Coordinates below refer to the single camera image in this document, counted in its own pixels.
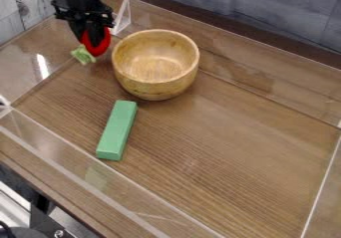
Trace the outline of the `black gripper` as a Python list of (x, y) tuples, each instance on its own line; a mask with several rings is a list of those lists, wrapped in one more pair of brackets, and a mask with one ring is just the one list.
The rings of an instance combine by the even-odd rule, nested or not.
[(55, 16), (68, 21), (69, 28), (78, 40), (82, 40), (88, 23), (88, 37), (94, 47), (98, 47), (104, 40), (106, 27), (115, 26), (112, 8), (104, 3), (98, 3), (91, 8), (82, 8), (79, 5), (71, 7), (67, 0), (52, 0)]

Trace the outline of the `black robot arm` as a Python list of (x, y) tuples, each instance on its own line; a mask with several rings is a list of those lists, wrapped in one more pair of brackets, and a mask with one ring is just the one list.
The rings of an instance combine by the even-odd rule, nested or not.
[(55, 17), (64, 20), (76, 39), (91, 49), (104, 48), (115, 27), (112, 8), (102, 0), (52, 0)]

